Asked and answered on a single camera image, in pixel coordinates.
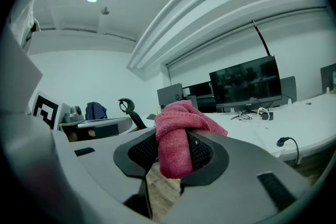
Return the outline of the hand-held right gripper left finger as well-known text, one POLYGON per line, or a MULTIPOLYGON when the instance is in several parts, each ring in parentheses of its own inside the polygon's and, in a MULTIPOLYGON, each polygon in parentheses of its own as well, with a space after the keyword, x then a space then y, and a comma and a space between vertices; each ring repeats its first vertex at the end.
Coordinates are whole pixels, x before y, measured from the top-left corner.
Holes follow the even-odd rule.
POLYGON ((155 142, 148 128, 98 140, 70 143, 52 133, 64 175, 84 218, 151 218, 147 169, 129 157, 133 147, 146 152, 155 142))

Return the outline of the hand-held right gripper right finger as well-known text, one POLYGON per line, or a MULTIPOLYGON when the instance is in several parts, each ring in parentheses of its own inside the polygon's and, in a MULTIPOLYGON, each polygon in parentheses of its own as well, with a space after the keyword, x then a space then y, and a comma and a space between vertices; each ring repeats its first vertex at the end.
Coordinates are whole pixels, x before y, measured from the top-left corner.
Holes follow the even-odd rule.
POLYGON ((310 190, 303 176, 254 144, 202 130, 187 136, 208 158, 181 178, 180 198, 162 223, 260 223, 310 190))

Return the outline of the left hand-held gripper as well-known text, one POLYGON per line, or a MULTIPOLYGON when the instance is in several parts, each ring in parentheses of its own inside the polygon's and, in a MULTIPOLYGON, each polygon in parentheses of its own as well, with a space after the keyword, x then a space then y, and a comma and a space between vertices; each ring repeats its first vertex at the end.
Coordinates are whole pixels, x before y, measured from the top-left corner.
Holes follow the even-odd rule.
POLYGON ((33 116, 41 118, 52 130, 62 126, 77 125, 78 130, 86 130, 95 136, 116 136, 132 126, 129 117, 115 119, 86 120, 79 106, 69 106, 38 91, 33 105, 33 116))

